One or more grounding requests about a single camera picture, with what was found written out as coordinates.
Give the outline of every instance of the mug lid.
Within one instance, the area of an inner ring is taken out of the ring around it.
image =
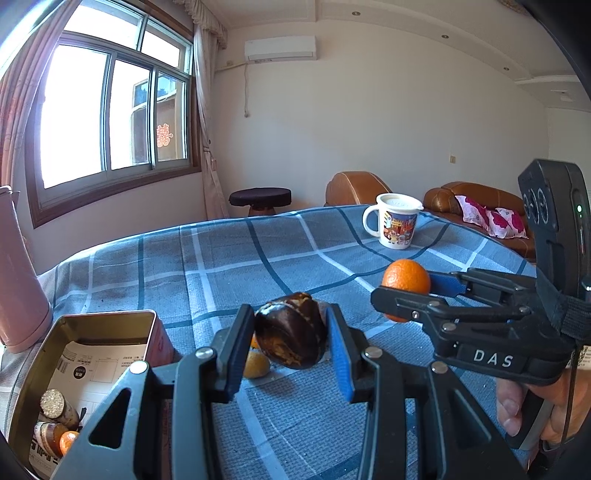
[[[396,210],[422,210],[423,203],[409,195],[402,193],[383,193],[379,196],[380,201]]]

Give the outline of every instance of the chestnut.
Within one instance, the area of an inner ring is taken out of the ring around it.
[[[307,293],[265,303],[256,312],[255,333],[261,351],[289,368],[310,368],[326,350],[326,325],[318,304]]]

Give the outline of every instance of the white wall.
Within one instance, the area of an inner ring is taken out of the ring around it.
[[[33,229],[24,168],[15,174],[18,222],[38,274],[94,245],[206,219],[201,174],[194,173],[113,195]]]
[[[591,113],[548,108],[548,158],[576,163],[591,190]]]
[[[319,60],[249,66],[249,118],[243,67],[216,74],[214,153],[226,194],[282,186],[292,208],[323,205],[342,170],[373,171],[420,199],[453,180],[519,193],[517,175],[548,154],[541,103],[484,63],[403,31],[328,20],[242,28],[229,32],[218,65],[243,61],[245,40],[282,35],[316,35]]]

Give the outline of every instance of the brown leather armchair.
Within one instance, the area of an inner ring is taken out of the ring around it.
[[[377,175],[368,171],[340,171],[326,186],[325,207],[337,205],[367,205],[392,190]]]
[[[528,238],[498,238],[497,240],[527,260],[535,261],[534,237],[527,225],[523,201],[520,197],[504,190],[466,181],[446,183],[442,187],[431,189],[425,194],[423,205],[426,211],[459,225],[478,230],[485,235],[486,232],[479,226],[473,223],[464,223],[462,209],[455,195],[465,195],[488,208],[507,208],[519,213]]]

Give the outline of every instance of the finger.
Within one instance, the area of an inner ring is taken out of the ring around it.
[[[521,385],[505,380],[496,379],[496,399],[504,407],[510,417],[515,417],[521,409],[524,392]]]
[[[569,400],[569,379],[570,370],[563,372],[556,383],[541,387],[539,385],[528,385],[528,388],[538,397],[551,401],[554,405],[565,407]]]
[[[579,431],[591,407],[591,371],[579,371],[573,394],[573,408],[569,421],[567,437]],[[550,421],[542,432],[541,438],[552,443],[560,442],[566,422],[567,405],[556,405],[552,410]]]
[[[507,412],[506,408],[501,404],[501,402],[496,402],[496,419],[505,429],[505,431],[514,437],[519,433],[521,429],[521,412],[517,412],[516,415],[512,415]]]

